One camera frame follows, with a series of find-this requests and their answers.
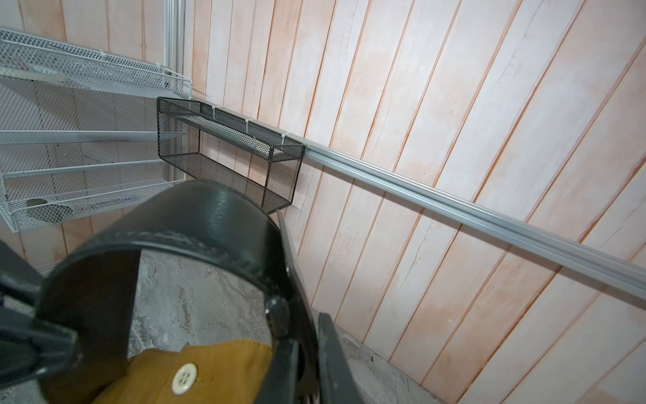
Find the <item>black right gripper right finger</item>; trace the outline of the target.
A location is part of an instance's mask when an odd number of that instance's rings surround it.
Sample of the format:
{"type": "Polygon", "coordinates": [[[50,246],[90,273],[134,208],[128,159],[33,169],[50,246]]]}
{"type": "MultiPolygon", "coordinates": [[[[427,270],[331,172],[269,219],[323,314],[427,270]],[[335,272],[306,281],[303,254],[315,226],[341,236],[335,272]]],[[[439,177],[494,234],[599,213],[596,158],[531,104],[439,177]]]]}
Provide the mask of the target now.
{"type": "Polygon", "coordinates": [[[320,403],[363,403],[336,327],[327,313],[318,317],[318,359],[320,373],[320,403]]]}

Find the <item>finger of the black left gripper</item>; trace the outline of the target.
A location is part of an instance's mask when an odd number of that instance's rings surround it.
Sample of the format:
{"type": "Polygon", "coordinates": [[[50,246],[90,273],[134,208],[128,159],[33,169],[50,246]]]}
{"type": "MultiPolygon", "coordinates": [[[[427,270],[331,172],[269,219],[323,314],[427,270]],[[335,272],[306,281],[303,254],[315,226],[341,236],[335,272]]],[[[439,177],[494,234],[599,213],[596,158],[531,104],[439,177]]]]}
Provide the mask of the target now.
{"type": "MultiPolygon", "coordinates": [[[[1,296],[34,307],[45,278],[1,244],[1,296]]],[[[78,335],[70,328],[1,307],[1,387],[44,379],[78,362],[78,335]]]]}

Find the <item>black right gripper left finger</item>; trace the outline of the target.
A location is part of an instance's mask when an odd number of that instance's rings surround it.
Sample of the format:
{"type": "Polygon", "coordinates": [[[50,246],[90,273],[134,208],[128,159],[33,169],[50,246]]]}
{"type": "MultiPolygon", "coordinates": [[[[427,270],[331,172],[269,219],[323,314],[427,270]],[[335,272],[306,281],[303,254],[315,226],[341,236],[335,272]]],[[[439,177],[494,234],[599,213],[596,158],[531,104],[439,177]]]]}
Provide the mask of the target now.
{"type": "Polygon", "coordinates": [[[255,404],[294,404],[299,372],[299,344],[279,340],[255,404]]]}

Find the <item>mustard yellow trousers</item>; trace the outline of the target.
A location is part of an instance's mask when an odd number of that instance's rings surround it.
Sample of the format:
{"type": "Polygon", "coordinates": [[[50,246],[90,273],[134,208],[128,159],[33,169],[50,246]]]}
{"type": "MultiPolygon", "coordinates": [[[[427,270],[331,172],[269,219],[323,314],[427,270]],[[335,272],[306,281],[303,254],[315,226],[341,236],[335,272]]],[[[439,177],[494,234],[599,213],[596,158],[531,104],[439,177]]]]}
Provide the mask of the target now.
{"type": "Polygon", "coordinates": [[[147,349],[96,403],[253,403],[273,356],[272,348],[240,339],[187,345],[178,352],[147,349]]]}

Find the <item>black leather belt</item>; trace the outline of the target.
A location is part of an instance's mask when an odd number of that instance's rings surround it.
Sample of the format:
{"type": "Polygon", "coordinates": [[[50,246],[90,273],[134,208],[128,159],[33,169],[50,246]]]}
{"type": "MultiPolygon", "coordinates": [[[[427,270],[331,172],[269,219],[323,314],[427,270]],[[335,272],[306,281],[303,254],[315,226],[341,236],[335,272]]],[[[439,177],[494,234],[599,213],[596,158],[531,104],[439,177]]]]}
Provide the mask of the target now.
{"type": "Polygon", "coordinates": [[[35,314],[77,334],[81,358],[40,382],[50,403],[89,403],[125,374],[141,253],[223,269],[262,291],[274,345],[299,345],[295,397],[316,396],[318,342],[289,235],[244,194],[189,181],[93,236],[46,278],[35,314]]]}

